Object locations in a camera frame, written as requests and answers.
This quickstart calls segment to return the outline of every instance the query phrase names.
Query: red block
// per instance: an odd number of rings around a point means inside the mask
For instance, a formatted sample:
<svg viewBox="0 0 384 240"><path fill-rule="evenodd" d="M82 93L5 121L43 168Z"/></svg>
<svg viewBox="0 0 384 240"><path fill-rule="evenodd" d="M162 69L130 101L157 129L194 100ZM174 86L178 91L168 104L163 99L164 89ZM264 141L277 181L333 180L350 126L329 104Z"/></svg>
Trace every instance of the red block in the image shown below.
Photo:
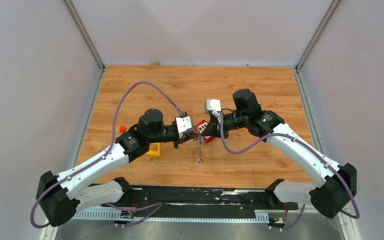
<svg viewBox="0 0 384 240"><path fill-rule="evenodd" d="M207 127L208 125L208 122L206 120L202 120L200 123L196 124L195 125L195 129L200 133L202 134L203 133L203 130ZM211 140L215 139L215 137L213 136L204 136L203 137L204 139L204 142L207 144L209 142L211 142Z"/></svg>

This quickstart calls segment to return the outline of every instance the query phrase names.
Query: metal frame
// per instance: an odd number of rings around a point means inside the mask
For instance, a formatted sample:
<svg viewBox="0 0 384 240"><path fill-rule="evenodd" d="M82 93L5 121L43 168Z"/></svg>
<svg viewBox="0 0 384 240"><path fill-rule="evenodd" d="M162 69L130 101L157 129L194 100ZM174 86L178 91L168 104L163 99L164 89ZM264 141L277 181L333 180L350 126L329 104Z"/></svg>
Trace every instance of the metal frame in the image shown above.
<svg viewBox="0 0 384 240"><path fill-rule="evenodd" d="M323 153L323 145L322 145L322 138L318 134L318 128L316 127L316 121L313 117L313 108L311 106L310 101L307 98L307 88L305 87L305 84L303 83L303 80L301 78L301 73L297 72L296 69L293 70L293 73L295 75L296 84L298 85L298 91L299 95L301 97L302 101L302 107L304 109L305 118L308 123L308 127L310 129L311 139L314 144L314 147L321 153Z"/></svg>
<svg viewBox="0 0 384 240"><path fill-rule="evenodd" d="M96 64L98 65L101 72L105 69L105 65L102 62L98 51L96 50L94 44L92 43L91 38L89 37L88 32L86 31L85 26L82 23L82 20L80 19L79 14L76 11L76 8L74 7L74 4L72 0L62 0L65 7L67 8L68 13L70 13L70 16L77 27L78 31L80 32L81 37L84 40L84 43L86 44L87 48L89 49L90 53L93 56L93 59L95 60Z"/></svg>
<svg viewBox="0 0 384 240"><path fill-rule="evenodd" d="M94 106L95 106L95 103L97 101L99 91L101 89L101 85L102 85L104 75L106 72L105 71L106 66L102 62L102 60L98 54L98 51L96 50L95 46L93 45L92 40L89 37L89 35L88 35L80 17L79 17L79 14L76 11L76 8L75 8L72 0L62 0L62 2L66 6L68 12L70 13L70 15L72 17L73 22L75 23L78 31L80 32L81 36L83 37L85 44L87 45L87 47L88 47L90 53L92 54L96 64L98 65L98 67L101 70L101 74L100 74L100 77L99 77L99 80L98 80L98 83L96 86L96 90L95 90L93 99L92 99L91 104L90 104L90 110L89 110L89 114L87 117L87 121L86 121L84 130L83 130L83 134L81 137L81 142L80 142L80 145L78 147L77 154L75 157L75 162L74 162L74 166L75 166L77 164L78 159L79 159L79 155L80 155L80 152L81 152L84 140L85 140L86 132L87 132L89 123L91 121ZM318 25L316 31L314 32L310 42L308 43L307 47L305 48L304 53L302 54L301 58L299 59L298 64L296 66L288 66L288 65L279 66L279 67L293 67L294 68L294 75L295 75L296 83L298 85L298 91L299 91L299 94L301 96L302 105L304 108L306 120L307 120L309 129L310 129L311 138L313 140L315 148L318 149L321 153L323 153L323 149L324 149L323 141L319 136L320 131L318 131L318 127L317 127L315 118L313 116L313 110L312 110L313 108L312 108L311 102L309 101L309 99L307 97L307 88L306 88L303 76L301 74L301 68L303 67L308 56L310 55L311 51L313 50L314 46L316 45L317 41L319 40L321 34L325 30L329 20L332 18L335 10L338 8L338 6L341 2L342 2L341 0L332 0L329 8L327 9L327 11L324 14L320 24ZM313 206L307 206L305 212L312 213L312 212L316 212L316 210L314 209ZM338 214L338 217L339 217L339 220L340 220L340 223L342 226L342 232L345 236L345 239L346 240L361 240L360 233L359 233L359 230L357 228L357 224L356 224L355 219L350 218L348 216L345 216L344 214ZM48 227L44 228L42 230L40 239L41 240L54 240L56 237L56 234L57 234L57 230L58 230L58 227L48 226Z"/></svg>
<svg viewBox="0 0 384 240"><path fill-rule="evenodd" d="M80 153L82 151L83 143L85 142L86 133L88 132L88 127L89 127L89 124L91 123L92 114L94 113L95 104L98 100L98 94L100 92L102 82L104 81L104 76L105 76L106 72L107 72L106 69L101 71L98 82L96 84L96 89L95 89L95 92L93 94L93 99L90 103L89 114L87 115L86 124L84 125L83 133L82 133L81 139L80 139L80 144L78 145L77 153L75 154L73 167L75 167L79 161L79 156L80 156Z"/></svg>
<svg viewBox="0 0 384 240"><path fill-rule="evenodd" d="M338 8L338 5L341 3L341 0L333 0L330 3L329 8L327 9L326 13L324 14L323 18L321 19L320 24L318 25L316 31L314 32L314 35L312 36L310 42L308 43L306 49L304 50L304 53L302 54L301 58L299 59L298 64L296 65L296 70L299 71L303 67L304 63L306 62L308 56L310 55L310 52L313 50L313 47L319 40L320 35L322 34L323 30L325 30L326 25L328 24L329 20L331 19L332 15L334 14L335 10Z"/></svg>

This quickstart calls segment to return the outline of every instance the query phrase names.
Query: metal edge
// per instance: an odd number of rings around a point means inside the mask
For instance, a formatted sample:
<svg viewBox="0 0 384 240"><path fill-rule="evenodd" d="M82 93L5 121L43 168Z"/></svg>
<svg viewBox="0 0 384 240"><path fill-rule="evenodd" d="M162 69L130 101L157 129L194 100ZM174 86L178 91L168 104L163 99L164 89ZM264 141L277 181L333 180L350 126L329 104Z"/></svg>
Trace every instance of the metal edge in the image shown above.
<svg viewBox="0 0 384 240"><path fill-rule="evenodd" d="M87 48L89 49L90 53L93 56L93 59L95 60L96 64L100 68L101 71L105 69L105 65L102 62L101 57L98 54L98 51L96 50L94 44L92 43L91 37L89 36L88 32L86 31L85 26L82 23L82 20L80 19L79 14L76 11L76 8L72 2L72 0L62 0L65 7L67 8L68 13L70 13L71 19L73 20L75 26L77 27L78 31L80 32L80 35L82 36L84 43L86 43Z"/></svg>
<svg viewBox="0 0 384 240"><path fill-rule="evenodd" d="M306 62L308 56L310 55L311 51L313 50L313 47L316 45L317 41L319 40L320 35L325 30L326 25L328 24L329 20L332 18L332 15L335 13L335 10L338 8L339 3L341 3L342 0L332 0L330 3L329 8L327 9L326 13L324 14L323 18L321 19L320 24L318 25L317 29L315 30L310 42L308 43L307 47L304 50L304 53L302 54L301 58L298 61L298 64L296 65L296 69L300 70L304 63Z"/></svg>
<svg viewBox="0 0 384 240"><path fill-rule="evenodd" d="M250 67L250 68L291 68L294 69L296 67L295 64L274 64L274 65L266 65L266 64L238 64L238 65L232 65L232 64L201 64L201 63L164 63L162 61L159 62L159 65L149 65L148 63L111 63L108 64L108 66L151 66L151 67L238 67L238 68L244 68L244 67Z"/></svg>
<svg viewBox="0 0 384 240"><path fill-rule="evenodd" d="M300 71L297 71L296 69L294 69L293 73L295 75L296 84L298 85L299 96L301 97L302 108L304 109L305 118L307 120L308 127L310 130L311 140L314 144L314 147L317 150L319 150L321 153L323 153L321 138L319 137L319 134L318 134L318 128L316 127L316 122L313 117L312 107L307 98L307 91L306 91L305 85L303 84Z"/></svg>
<svg viewBox="0 0 384 240"><path fill-rule="evenodd" d="M55 240L57 236L58 227L53 227L51 225L42 229L40 234L40 240Z"/></svg>
<svg viewBox="0 0 384 240"><path fill-rule="evenodd" d="M339 222L342 229L343 236L345 240L361 240L359 228L357 227L356 220L346 216L344 214L339 214Z"/></svg>
<svg viewBox="0 0 384 240"><path fill-rule="evenodd" d="M89 127L89 124L91 123L92 114L94 112L95 104L98 100L98 95L99 95L99 92L100 92L100 89L102 86L102 82L104 81L104 76L105 76L106 71L107 70L104 68L100 73L99 80L98 80L98 83L96 85L95 93L94 93L93 99L90 103L89 114L87 115L86 124L84 125L83 133L81 135L80 144L78 146L77 153L75 154L73 167L75 167L77 165L77 163L79 162L79 156L80 156L80 153L82 151L83 143L85 142L86 133L88 132L88 127Z"/></svg>

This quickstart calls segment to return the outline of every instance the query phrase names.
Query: white wall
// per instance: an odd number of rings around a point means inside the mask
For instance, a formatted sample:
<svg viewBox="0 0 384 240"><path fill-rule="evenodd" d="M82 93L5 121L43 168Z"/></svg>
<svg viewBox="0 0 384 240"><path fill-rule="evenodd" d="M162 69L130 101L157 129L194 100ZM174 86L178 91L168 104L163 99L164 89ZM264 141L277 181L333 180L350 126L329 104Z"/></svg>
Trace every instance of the white wall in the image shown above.
<svg viewBox="0 0 384 240"><path fill-rule="evenodd" d="M362 238L384 239L384 1L342 1L302 73L326 154L357 168Z"/></svg>
<svg viewBox="0 0 384 240"><path fill-rule="evenodd" d="M331 0L73 0L105 64L295 65Z"/></svg>
<svg viewBox="0 0 384 240"><path fill-rule="evenodd" d="M0 0L0 239L39 238L39 177L74 163L98 77L61 0Z"/></svg>

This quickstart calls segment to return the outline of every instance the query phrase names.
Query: black mount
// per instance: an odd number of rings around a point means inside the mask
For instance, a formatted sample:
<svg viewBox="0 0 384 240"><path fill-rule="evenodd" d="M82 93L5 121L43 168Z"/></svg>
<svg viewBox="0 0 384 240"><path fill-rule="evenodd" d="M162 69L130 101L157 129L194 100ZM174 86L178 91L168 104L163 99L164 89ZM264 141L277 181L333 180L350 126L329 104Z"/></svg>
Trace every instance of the black mount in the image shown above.
<svg viewBox="0 0 384 240"><path fill-rule="evenodd" d="M347 163L344 166L339 166L339 175L345 180L352 196L357 194L357 170L351 164ZM336 175L326 177L326 183L323 186L316 187L308 194L310 195L311 204L323 216L333 219L350 201L347 190ZM271 198L270 204L276 206L280 201L275 196L276 186L283 182L283 179L275 180L266 188L266 192Z"/></svg>
<svg viewBox="0 0 384 240"><path fill-rule="evenodd" d="M59 176L54 175L51 171L45 172L39 180L39 186L37 187L36 199L50 186L57 183ZM119 202L129 201L132 198L133 188L124 179L124 177L115 178L116 181L123 190L123 196ZM65 224L76 214L76 207L80 204L77 199L70 200L66 194L67 190L63 189L60 185L56 186L39 202L40 208L42 208L52 227L57 227Z"/></svg>
<svg viewBox="0 0 384 240"><path fill-rule="evenodd" d="M262 110L256 95L247 88L233 93L233 101L236 110L223 116L223 133L225 138L229 136L230 130L240 128L246 128L251 135L261 138L273 133L273 129L277 125L285 123L273 111ZM220 129L217 117L210 113L209 123L202 131L202 136L220 138Z"/></svg>
<svg viewBox="0 0 384 240"><path fill-rule="evenodd" d="M188 114L184 112L180 117L187 116ZM128 155L130 163L148 152L151 143L173 142L174 148L178 149L179 144L198 138L198 136L196 132L190 131L183 133L180 137L176 120L171 125L164 125L163 113L152 108L145 111L137 124L117 137L115 143L123 147L124 154Z"/></svg>

